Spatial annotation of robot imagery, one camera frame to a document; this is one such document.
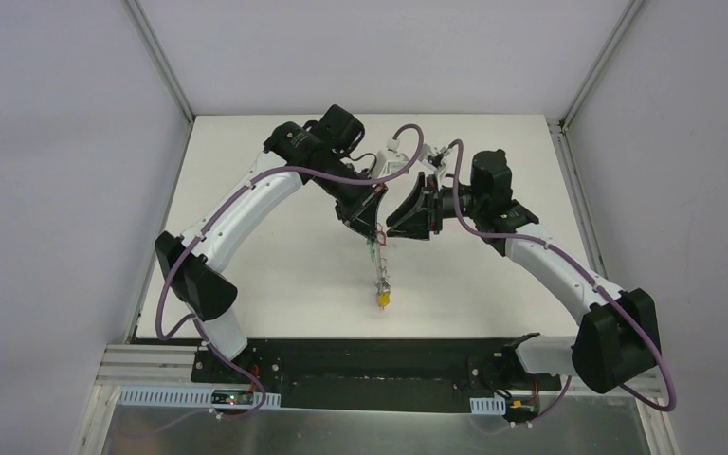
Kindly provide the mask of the green tag with key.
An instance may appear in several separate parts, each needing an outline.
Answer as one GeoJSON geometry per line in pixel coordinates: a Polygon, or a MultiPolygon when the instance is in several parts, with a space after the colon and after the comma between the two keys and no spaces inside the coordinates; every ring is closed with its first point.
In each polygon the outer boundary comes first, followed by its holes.
{"type": "Polygon", "coordinates": [[[368,249],[369,249],[370,259],[371,259],[371,261],[373,263],[375,263],[375,261],[376,261],[376,258],[375,258],[375,256],[376,256],[376,248],[375,248],[374,241],[368,239],[367,240],[367,246],[368,246],[368,249]]]}

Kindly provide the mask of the silver key with red tag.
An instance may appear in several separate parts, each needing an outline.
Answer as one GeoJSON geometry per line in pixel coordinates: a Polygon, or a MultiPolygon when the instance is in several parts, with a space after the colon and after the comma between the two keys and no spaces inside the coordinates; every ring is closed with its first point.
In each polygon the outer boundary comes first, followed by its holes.
{"type": "Polygon", "coordinates": [[[378,244],[380,246],[387,246],[388,245],[388,237],[387,237],[387,234],[384,231],[382,231],[382,230],[379,230],[379,231],[376,232],[376,240],[377,240],[377,242],[378,242],[378,244]]]}

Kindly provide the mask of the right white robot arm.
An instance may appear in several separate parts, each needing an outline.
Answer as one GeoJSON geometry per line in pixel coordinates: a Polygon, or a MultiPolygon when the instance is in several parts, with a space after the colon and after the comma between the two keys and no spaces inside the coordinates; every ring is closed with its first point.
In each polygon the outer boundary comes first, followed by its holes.
{"type": "Polygon", "coordinates": [[[573,337],[529,334],[501,350],[500,376],[521,389],[538,374],[576,376],[605,393],[663,363],[653,298],[625,290],[588,269],[560,247],[539,218],[513,196],[512,171],[503,150],[481,151],[470,179],[450,186],[419,173],[407,199],[388,217],[387,234],[427,240],[454,219],[502,257],[537,279],[568,311],[573,337]]]}

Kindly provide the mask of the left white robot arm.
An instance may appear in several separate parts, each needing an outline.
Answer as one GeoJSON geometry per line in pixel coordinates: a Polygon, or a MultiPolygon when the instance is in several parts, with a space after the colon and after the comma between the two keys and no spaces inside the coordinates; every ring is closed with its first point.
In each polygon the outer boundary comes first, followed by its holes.
{"type": "Polygon", "coordinates": [[[346,228],[376,239],[377,209],[387,187],[369,183],[343,161],[364,134],[364,125],[336,104],[318,120],[278,126],[245,177],[208,215],[179,235],[164,231],[155,239],[164,275],[160,296],[173,292],[186,304],[203,339],[219,352],[214,369],[228,383],[249,376],[251,358],[243,352],[247,337],[232,309],[238,288],[223,272],[274,208],[313,181],[334,199],[346,228]]]}

